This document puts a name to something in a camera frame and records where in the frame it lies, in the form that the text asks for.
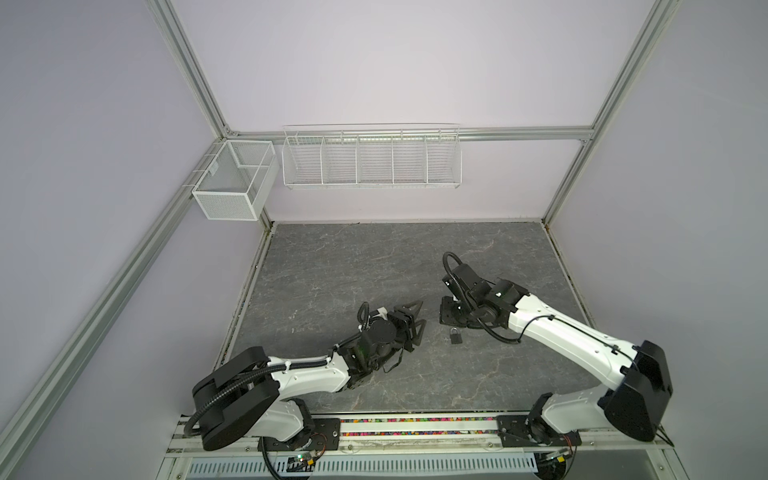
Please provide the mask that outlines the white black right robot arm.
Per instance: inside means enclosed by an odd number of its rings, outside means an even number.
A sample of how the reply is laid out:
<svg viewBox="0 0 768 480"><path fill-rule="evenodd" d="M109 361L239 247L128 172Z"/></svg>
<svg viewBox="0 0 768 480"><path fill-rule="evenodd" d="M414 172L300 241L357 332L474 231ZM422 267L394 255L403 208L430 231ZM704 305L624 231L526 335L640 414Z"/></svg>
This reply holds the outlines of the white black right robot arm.
<svg viewBox="0 0 768 480"><path fill-rule="evenodd" d="M604 428L641 442L669 438L662 419L673 385L659 345L648 340L634 344L600 332L515 282L482 278L453 252L443 254L442 266L442 281L450 291L441 300L442 324L480 329L506 345L529 338L599 381L597 387L568 394L542 394L523 423L530 441L550 445L572 433Z"/></svg>

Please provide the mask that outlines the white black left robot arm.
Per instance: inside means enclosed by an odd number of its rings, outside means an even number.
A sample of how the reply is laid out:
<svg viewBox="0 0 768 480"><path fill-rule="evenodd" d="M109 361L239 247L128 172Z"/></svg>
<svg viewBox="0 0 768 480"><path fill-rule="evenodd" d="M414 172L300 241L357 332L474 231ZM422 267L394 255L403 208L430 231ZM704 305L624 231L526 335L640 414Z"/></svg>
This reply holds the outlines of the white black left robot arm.
<svg viewBox="0 0 768 480"><path fill-rule="evenodd" d="M420 345L422 301L371 310L362 303L358 330L323 356L284 359L261 346L249 347L192 389L195 410L186 437L200 437L206 451L248 436L272 438L297 448L316 427L304 396L354 389L377 372L389 373Z"/></svg>

